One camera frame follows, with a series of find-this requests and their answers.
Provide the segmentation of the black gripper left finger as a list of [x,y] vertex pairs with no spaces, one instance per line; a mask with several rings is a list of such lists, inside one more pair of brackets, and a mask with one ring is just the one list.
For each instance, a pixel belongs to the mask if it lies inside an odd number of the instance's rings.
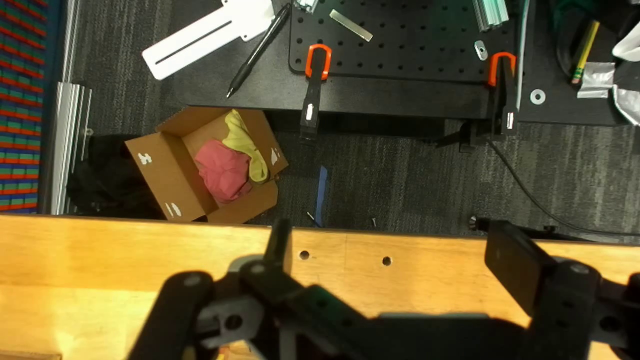
[[277,220],[264,253],[264,260],[285,273],[291,271],[291,234],[292,225],[289,220]]

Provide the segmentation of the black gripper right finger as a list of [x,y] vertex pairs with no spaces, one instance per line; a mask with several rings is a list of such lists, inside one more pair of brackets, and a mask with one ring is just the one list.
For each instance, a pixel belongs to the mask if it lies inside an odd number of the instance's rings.
[[529,329],[540,329],[545,323],[547,282],[556,260],[513,222],[493,220],[488,225],[484,264],[530,316]]

